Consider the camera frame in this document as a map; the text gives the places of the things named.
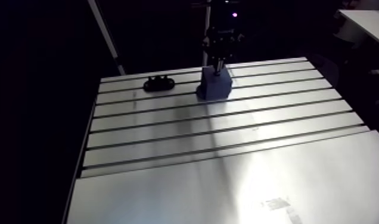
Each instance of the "blue block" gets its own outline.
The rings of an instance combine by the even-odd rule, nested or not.
[[[197,88],[197,96],[203,100],[227,99],[231,92],[231,76],[224,67],[220,71],[220,76],[214,75],[213,67],[203,67],[201,85]]]

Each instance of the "metal frame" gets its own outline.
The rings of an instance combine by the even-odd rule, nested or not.
[[[106,41],[106,44],[107,44],[107,47],[109,48],[111,56],[113,57],[113,59],[115,61],[117,61],[119,55],[117,53],[116,47],[114,46],[114,42],[111,38],[111,35],[109,34],[109,31],[106,27],[105,21],[102,18],[102,14],[98,8],[96,0],[88,0],[88,3],[89,3],[89,6],[91,7],[92,13],[95,16],[95,19],[98,23],[99,28],[101,29],[102,36]],[[121,75],[126,74],[126,72],[124,71],[124,68],[121,64],[117,64],[117,68],[119,69],[119,72]]]

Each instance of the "black part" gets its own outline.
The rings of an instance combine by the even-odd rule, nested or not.
[[[143,89],[145,92],[167,91],[173,89],[175,85],[174,80],[167,76],[149,76]]]

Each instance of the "metal surface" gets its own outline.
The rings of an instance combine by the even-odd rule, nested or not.
[[[218,104],[215,110],[223,111],[225,104]],[[208,117],[204,119],[174,122],[145,127],[133,127],[123,130],[92,133],[88,137],[88,148],[105,145],[127,144],[152,139],[171,138],[190,134],[201,135],[227,129],[261,125],[304,117],[352,110],[345,101],[330,101],[316,104],[300,105],[273,110],[233,114],[228,116]]]
[[[144,113],[127,114],[114,117],[93,119],[91,131],[118,129],[121,127],[133,127],[151,125],[163,122],[202,118],[247,112],[261,109],[285,107],[289,105],[305,104],[318,101],[339,99],[341,96],[334,89],[323,89],[297,94],[278,95],[274,97],[262,97],[244,99],[238,101],[218,102],[215,104],[193,105],[167,110],[158,110]]]
[[[268,95],[289,94],[293,92],[309,91],[315,89],[330,88],[331,85],[324,79],[299,81],[266,86],[254,86],[248,88],[233,89],[226,101],[235,99],[255,98]],[[178,95],[154,99],[137,100],[109,105],[98,105],[95,107],[95,117],[126,114],[140,111],[182,107],[196,105],[200,102],[195,94]]]
[[[253,151],[267,150],[267,149],[282,147],[286,145],[312,142],[312,141],[335,138],[339,136],[350,135],[353,133],[367,132],[367,131],[369,131],[369,128],[366,126],[344,127],[344,128],[335,129],[335,130],[325,130],[325,131],[290,136],[290,137],[276,138],[273,140],[253,143],[251,145],[246,145],[243,147],[221,148],[215,151],[205,150],[206,152],[203,152],[203,153],[200,152],[200,153],[190,154],[190,155],[176,155],[174,157],[155,158],[153,160],[136,161],[134,163],[122,163],[122,161],[120,160],[122,160],[121,158],[125,158],[126,156],[131,156],[133,153],[143,153],[143,152],[132,151],[132,153],[129,154],[129,152],[125,153],[123,151],[120,151],[120,152],[113,151],[112,153],[108,154],[108,152],[106,151],[102,152],[98,150],[92,150],[92,151],[87,152],[88,160],[85,161],[84,166],[86,166],[87,163],[88,163],[88,166],[86,166],[85,170],[82,172],[82,177],[87,178],[91,176],[108,175],[112,173],[127,172],[127,171],[132,171],[132,170],[139,170],[139,169],[149,169],[152,167],[167,166],[167,165],[173,165],[173,164],[179,164],[179,163],[187,163],[191,161],[205,160],[208,158],[216,158],[216,157],[221,157],[221,156],[236,155],[236,154],[242,154],[242,153],[250,153]],[[108,164],[109,162],[113,163],[112,166],[100,166],[102,164]]]
[[[379,134],[78,179],[68,223],[379,224]]]
[[[266,83],[280,82],[279,81],[280,79],[283,79],[282,82],[285,82],[285,81],[290,81],[290,80],[302,80],[302,79],[308,79],[308,78],[311,79],[314,77],[321,77],[321,74],[317,70],[287,72],[287,73],[282,73],[282,74],[273,74],[270,76],[266,75],[262,77],[256,76],[256,75],[261,75],[261,74],[285,72],[285,71],[292,71],[292,70],[304,70],[304,69],[313,69],[313,66],[309,62],[299,62],[299,63],[289,63],[289,64],[279,64],[279,65],[275,64],[271,66],[230,69],[229,73],[233,77],[233,84],[232,84],[233,88],[243,86],[242,84],[245,84],[246,81],[237,83],[237,81],[240,82],[242,79],[247,79],[248,81],[254,80],[253,83],[258,83],[262,85]],[[133,90],[128,90],[128,91],[101,93],[98,95],[97,104],[193,93],[195,92],[195,89],[199,85],[199,81],[200,81],[200,74],[198,74],[197,76],[198,76],[198,82],[177,85],[177,87],[169,91],[145,92],[142,89],[133,89]]]
[[[143,158],[174,155],[187,152],[201,152],[214,148],[230,147],[248,142],[266,141],[288,136],[296,136],[323,130],[361,125],[362,120],[355,113],[343,113],[324,117],[274,123],[205,135],[186,136],[138,144],[107,147],[87,151],[84,165],[130,161]]]
[[[340,10],[340,12],[379,42],[379,11]]]
[[[221,101],[200,68],[104,79],[68,223],[379,224],[379,135],[303,60],[230,65]]]
[[[301,72],[304,76],[307,74],[310,75],[316,75],[316,70],[307,70]],[[188,82],[199,82],[201,79],[201,73],[199,71],[193,72],[193,73],[186,73],[186,74],[180,74],[176,75],[174,77],[175,82],[177,85],[182,85],[184,83]],[[132,80],[125,80],[121,82],[107,82],[100,84],[99,92],[115,92],[115,91],[124,91],[124,90],[132,90],[132,89],[141,89],[144,82],[147,79],[132,79]]]
[[[306,61],[305,57],[299,57],[299,58],[286,58],[286,59],[280,59],[280,60],[269,60],[269,61],[252,61],[252,62],[246,62],[246,63],[235,63],[235,64],[227,64],[227,68],[237,68],[237,67],[245,67],[245,66],[264,66],[268,64],[280,64],[280,63],[291,63],[296,61]],[[175,69],[175,70],[166,70],[166,71],[154,71],[154,72],[148,72],[148,73],[140,73],[140,74],[130,74],[127,76],[115,76],[115,77],[106,77],[101,79],[101,83],[104,82],[115,82],[120,80],[129,80],[129,79],[143,79],[148,76],[156,76],[156,75],[176,75],[176,74],[182,74],[182,73],[191,73],[191,72],[201,72],[201,67],[194,67],[194,68],[188,68],[188,69]]]

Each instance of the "dark background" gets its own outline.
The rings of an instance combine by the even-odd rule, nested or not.
[[[205,9],[192,2],[98,0],[127,73],[201,66]],[[347,43],[332,36],[340,4],[243,1],[246,41],[229,62],[319,54],[340,63],[349,55]],[[0,1],[4,223],[61,223],[99,79],[115,75],[86,0]],[[379,126],[379,113],[366,109],[371,89],[363,79],[346,80],[341,94],[370,127]]]

